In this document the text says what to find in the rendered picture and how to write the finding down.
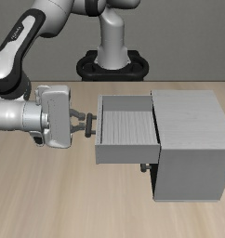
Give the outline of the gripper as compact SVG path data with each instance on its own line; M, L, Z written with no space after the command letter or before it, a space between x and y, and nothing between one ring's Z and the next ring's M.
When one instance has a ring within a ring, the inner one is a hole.
M44 143L52 148L71 146L71 133L85 130L85 123L71 125L71 117L84 121L86 115L70 109L71 90L67 86L39 86L35 89L36 104L42 107L41 126Z

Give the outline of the grey drawer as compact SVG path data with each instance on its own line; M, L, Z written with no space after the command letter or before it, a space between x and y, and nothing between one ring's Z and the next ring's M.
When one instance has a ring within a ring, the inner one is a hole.
M96 164L157 164L151 95L99 95Z

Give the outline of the grey cabinet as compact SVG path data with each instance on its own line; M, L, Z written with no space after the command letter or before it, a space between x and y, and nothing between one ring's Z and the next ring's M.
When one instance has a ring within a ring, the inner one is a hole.
M211 90L153 90L160 141L150 164L156 202L218 201L225 189L225 113Z

